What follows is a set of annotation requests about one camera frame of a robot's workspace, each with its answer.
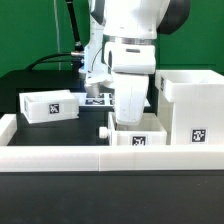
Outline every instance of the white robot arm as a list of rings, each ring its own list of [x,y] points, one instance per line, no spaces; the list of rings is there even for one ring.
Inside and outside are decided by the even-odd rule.
[[[105,25],[102,37],[96,40],[103,45],[104,65],[96,73],[91,71],[91,79],[87,75],[86,83],[101,82],[114,88],[117,124],[132,126],[141,121],[149,75],[156,69],[154,41],[157,31],[161,28],[161,33],[169,34],[178,29],[188,17],[189,1],[89,1],[93,21],[95,18]],[[87,48],[93,48],[96,42]]]

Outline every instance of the cable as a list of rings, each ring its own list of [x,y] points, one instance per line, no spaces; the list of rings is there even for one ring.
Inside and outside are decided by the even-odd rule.
[[[35,67],[37,64],[40,64],[41,62],[44,62],[45,60],[48,60],[48,59],[51,59],[51,58],[57,58],[57,57],[64,57],[64,56],[71,56],[71,53],[70,52],[66,52],[66,53],[58,53],[58,54],[52,54],[52,55],[45,56],[43,58],[38,59],[37,61],[35,61],[34,63],[30,64],[29,66],[27,66],[25,68],[25,70],[31,71],[33,69],[33,67]]]
[[[92,70],[92,71],[93,71],[93,66],[94,66],[96,57],[98,56],[98,54],[100,53],[101,50],[102,50],[102,47],[101,47],[101,48],[96,52],[96,54],[94,55],[94,58],[93,58],[93,61],[92,61],[92,64],[91,64],[91,70]]]
[[[78,25],[77,25],[75,11],[74,11],[74,7],[73,7],[73,0],[65,0],[65,1],[67,3],[68,12],[69,12],[69,15],[70,15],[73,38],[74,38],[74,42],[75,42],[75,50],[76,51],[83,51],[83,46],[82,46],[82,43],[81,43],[81,40],[80,40]]]
[[[62,63],[62,62],[73,62],[74,60],[55,60],[55,61],[40,61],[36,64],[33,64],[32,67],[29,68],[29,71],[32,71],[32,69],[36,66],[36,65],[39,65],[39,64],[47,64],[47,63]]]
[[[54,18],[55,18],[55,26],[56,26],[56,33],[57,33],[57,49],[58,53],[61,53],[61,45],[60,45],[60,28],[58,22],[58,7],[57,7],[57,0],[54,0]],[[61,63],[58,64],[59,70],[61,70]]]

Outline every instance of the white box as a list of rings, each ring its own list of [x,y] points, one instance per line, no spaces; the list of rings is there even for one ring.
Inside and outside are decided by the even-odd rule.
[[[127,129],[117,131],[115,128],[115,113],[109,112],[108,129],[109,142],[112,146],[120,145],[165,145],[166,131],[155,114],[144,113],[138,126],[126,126]]]
[[[79,102],[69,90],[20,94],[21,113],[29,123],[78,118]]]
[[[224,144],[224,77],[211,70],[159,70],[158,118],[168,144]]]
[[[0,146],[7,146],[17,131],[15,114],[5,114],[0,119]]]

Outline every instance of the small white box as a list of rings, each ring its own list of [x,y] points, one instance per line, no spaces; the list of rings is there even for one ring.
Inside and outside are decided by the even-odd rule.
[[[109,112],[109,142],[112,146],[165,145],[167,133],[159,119],[152,113],[144,113],[138,126],[125,126],[125,130],[116,130],[115,113]]]
[[[159,70],[158,118],[168,144],[224,144],[224,77],[211,70]]]
[[[21,113],[29,123],[78,118],[79,101],[69,90],[20,94]]]

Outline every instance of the black table surface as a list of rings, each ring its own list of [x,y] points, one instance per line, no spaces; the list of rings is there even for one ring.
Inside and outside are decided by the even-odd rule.
[[[16,113],[9,145],[103,145],[98,127],[107,111],[79,119],[28,124],[20,92],[70,89],[82,81],[67,71],[13,71],[0,79],[0,116]],[[0,172],[4,224],[223,224],[224,171]]]
[[[0,78],[0,115],[17,114],[18,130],[13,146],[104,145],[98,129],[107,126],[108,108],[80,107],[79,119],[29,124],[20,114],[19,94],[24,92],[69,89],[84,92],[83,80],[72,71],[12,71]]]

